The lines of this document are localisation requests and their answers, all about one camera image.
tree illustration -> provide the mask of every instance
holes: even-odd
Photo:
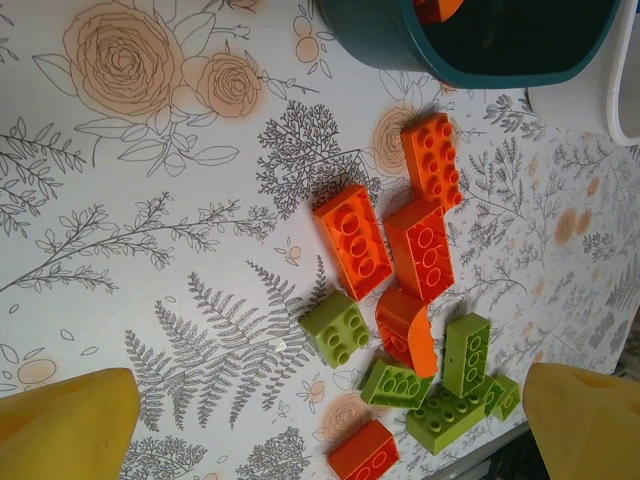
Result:
[[[127,353],[140,386],[140,419],[149,429],[158,430],[167,401],[178,428],[184,429],[192,404],[197,404],[198,424],[206,428],[221,400],[235,389],[229,413],[233,428],[258,392],[262,408],[271,409],[285,382],[316,355],[298,320],[326,296],[322,259],[318,257],[316,284],[308,301],[294,294],[296,286],[288,280],[253,262],[247,265],[266,288],[268,311],[208,287],[194,272],[188,276],[189,292],[207,328],[176,316],[157,301],[156,318],[170,351],[156,353],[135,332],[126,331]],[[286,347],[276,352],[280,345]]]
[[[338,145],[338,125],[324,105],[307,107],[289,101],[279,120],[267,121],[260,144],[270,153],[260,157],[258,193],[273,197],[283,219],[300,203],[312,198],[319,205],[352,184],[367,187],[375,203],[381,191],[380,179],[371,177],[361,149],[342,150]]]

white container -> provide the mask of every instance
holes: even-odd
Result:
[[[640,15],[622,0],[611,29],[585,69],[557,85],[529,89],[531,107],[548,125],[640,144]]]

teal bowl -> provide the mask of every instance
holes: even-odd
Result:
[[[458,88],[522,88],[576,76],[604,40],[620,0],[466,0],[421,25],[412,0],[319,0],[356,59],[428,72]]]

orange 2x4 brick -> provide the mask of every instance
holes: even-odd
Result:
[[[329,465],[341,480],[377,480],[398,460],[393,434],[378,420],[367,423],[329,453]]]
[[[313,217],[353,299],[360,301],[391,276],[393,266],[365,187],[347,188]]]
[[[453,285],[442,206],[416,200],[388,218],[384,226],[405,291],[428,304]]]
[[[439,201],[445,212],[462,202],[452,133],[447,114],[436,113],[401,134],[416,197]]]

orange 2x2 brick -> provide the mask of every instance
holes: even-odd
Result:
[[[388,218],[384,225],[405,291],[429,304],[453,285],[441,206],[417,200]]]
[[[356,301],[393,273],[367,189],[353,185],[313,212],[340,281]]]
[[[447,114],[436,113],[401,134],[416,198],[437,200],[445,212],[462,202],[452,133]]]

